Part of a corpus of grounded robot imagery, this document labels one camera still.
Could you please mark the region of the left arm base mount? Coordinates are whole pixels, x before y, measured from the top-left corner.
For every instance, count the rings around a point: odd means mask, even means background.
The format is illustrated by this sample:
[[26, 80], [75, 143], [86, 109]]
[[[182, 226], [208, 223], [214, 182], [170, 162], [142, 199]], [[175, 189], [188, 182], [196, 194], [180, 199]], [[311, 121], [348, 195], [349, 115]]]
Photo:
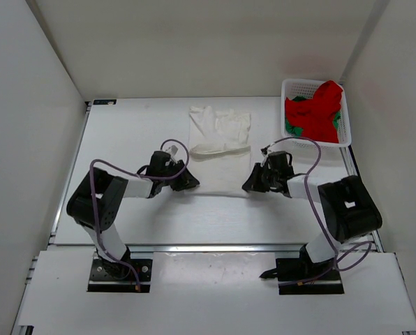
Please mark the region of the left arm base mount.
[[95, 253], [89, 271], [87, 291], [98, 293], [149, 293], [153, 259], [131, 258], [130, 263], [137, 272], [140, 284], [137, 284], [135, 275], [128, 267], [116, 262], [109, 262]]

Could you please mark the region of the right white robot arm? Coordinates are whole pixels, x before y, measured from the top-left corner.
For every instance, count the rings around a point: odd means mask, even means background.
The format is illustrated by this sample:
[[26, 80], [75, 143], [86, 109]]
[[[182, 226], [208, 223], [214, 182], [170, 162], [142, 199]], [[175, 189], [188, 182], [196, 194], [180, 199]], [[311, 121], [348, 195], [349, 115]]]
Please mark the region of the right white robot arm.
[[286, 151], [262, 153], [263, 162], [253, 166], [242, 190], [307, 200], [319, 220], [320, 235], [299, 251], [298, 270], [304, 278], [313, 279], [324, 266], [338, 262], [344, 243], [381, 227], [381, 214], [357, 175], [326, 182], [308, 173], [296, 174], [292, 154]]

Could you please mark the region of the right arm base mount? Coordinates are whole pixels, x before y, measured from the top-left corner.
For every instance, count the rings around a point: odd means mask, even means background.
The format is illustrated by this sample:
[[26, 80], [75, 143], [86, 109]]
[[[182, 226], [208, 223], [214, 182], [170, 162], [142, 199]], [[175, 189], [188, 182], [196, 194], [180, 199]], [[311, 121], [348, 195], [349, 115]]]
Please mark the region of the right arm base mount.
[[333, 267], [333, 259], [312, 263], [306, 255], [277, 256], [275, 266], [259, 276], [262, 280], [276, 279], [280, 295], [343, 295], [341, 275]]

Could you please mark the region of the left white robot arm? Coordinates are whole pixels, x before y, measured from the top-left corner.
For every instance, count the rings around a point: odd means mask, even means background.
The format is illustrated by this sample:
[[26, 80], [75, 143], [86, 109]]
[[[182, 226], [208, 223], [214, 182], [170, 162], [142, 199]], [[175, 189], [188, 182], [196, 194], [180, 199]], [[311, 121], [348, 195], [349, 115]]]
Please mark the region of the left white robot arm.
[[91, 162], [89, 171], [71, 195], [67, 214], [81, 225], [95, 244], [100, 259], [115, 279], [126, 278], [131, 271], [130, 252], [115, 227], [121, 203], [127, 198], [152, 199], [163, 188], [174, 192], [192, 190], [200, 182], [183, 160], [175, 160], [166, 151], [155, 151], [147, 165], [127, 177], [110, 174]]

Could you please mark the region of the white t shirt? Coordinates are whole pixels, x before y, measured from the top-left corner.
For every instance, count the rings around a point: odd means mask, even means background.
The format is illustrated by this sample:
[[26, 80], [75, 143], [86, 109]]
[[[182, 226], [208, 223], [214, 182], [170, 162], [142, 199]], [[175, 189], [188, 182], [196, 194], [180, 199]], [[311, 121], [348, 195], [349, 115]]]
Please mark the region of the white t shirt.
[[192, 194], [245, 198], [242, 185], [251, 173], [251, 114], [192, 106], [188, 115], [188, 169], [200, 182]]

